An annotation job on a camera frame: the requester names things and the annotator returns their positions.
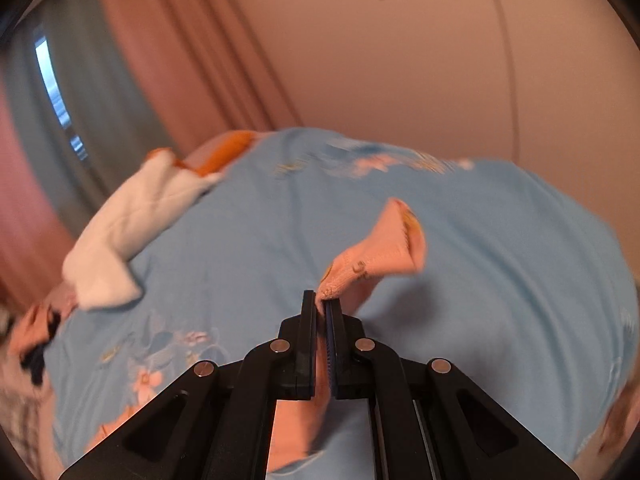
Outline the pink printed small garment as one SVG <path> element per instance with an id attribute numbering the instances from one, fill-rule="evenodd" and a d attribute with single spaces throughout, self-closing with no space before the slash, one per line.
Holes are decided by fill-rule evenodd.
<path id="1" fill-rule="evenodd" d="M 314 396 L 309 401 L 277 403 L 267 464 L 270 474 L 308 458 L 329 406 L 323 304 L 337 299 L 343 313 L 355 315 L 383 278 L 422 272 L 426 254 L 426 238 L 420 221 L 405 202 L 392 197 L 368 236 L 333 259 L 314 300 L 319 315 Z"/>

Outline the pink and dark clothes pile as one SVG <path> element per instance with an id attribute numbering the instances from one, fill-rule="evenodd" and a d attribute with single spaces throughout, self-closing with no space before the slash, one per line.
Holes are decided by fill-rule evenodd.
<path id="1" fill-rule="evenodd" d="M 61 283 L 43 300 L 32 304 L 13 325 L 8 353 L 17 357 L 18 364 L 29 374 L 35 387 L 43 384 L 44 350 L 76 307 L 74 286 Z"/>

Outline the blue floral bed sheet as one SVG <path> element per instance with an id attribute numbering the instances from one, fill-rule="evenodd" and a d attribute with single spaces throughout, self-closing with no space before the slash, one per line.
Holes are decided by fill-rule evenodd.
<path id="1" fill-rule="evenodd" d="M 408 359 L 450 360 L 574 460 L 638 352 L 637 293 L 615 234 L 510 162 L 291 129 L 241 157 L 131 261 L 139 300 L 78 311 L 55 336 L 44 362 L 61 463 L 195 361 L 227 364 L 276 336 L 392 197 L 422 224 L 426 265 L 378 285 L 359 313 L 367 334 Z"/>

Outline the white plush duck toy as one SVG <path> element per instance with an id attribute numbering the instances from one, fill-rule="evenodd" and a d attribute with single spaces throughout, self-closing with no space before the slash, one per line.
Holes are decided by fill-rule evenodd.
<path id="1" fill-rule="evenodd" d="M 198 165 L 170 148 L 149 152 L 92 217 L 65 257 L 62 274 L 81 310 L 114 308 L 142 296 L 128 262 L 217 184 L 258 141 L 253 131 L 225 134 Z"/>

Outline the pink curtain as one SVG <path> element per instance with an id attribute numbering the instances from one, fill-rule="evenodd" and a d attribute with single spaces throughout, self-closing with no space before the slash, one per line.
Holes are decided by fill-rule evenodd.
<path id="1" fill-rule="evenodd" d="M 1 51 L 44 0 L 1 0 Z M 235 0 L 100 0 L 143 96 L 181 155 L 229 130 L 300 119 Z M 26 309 L 58 284 L 77 236 L 55 218 L 17 136 L 1 74 L 1 296 Z"/>

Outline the blue grey curtain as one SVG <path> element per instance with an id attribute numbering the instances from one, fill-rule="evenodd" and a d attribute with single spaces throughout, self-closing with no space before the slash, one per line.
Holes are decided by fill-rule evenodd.
<path id="1" fill-rule="evenodd" d="M 78 236 L 146 154 L 176 144 L 134 81 L 100 0 L 44 0 L 1 53 L 29 165 L 55 218 Z"/>

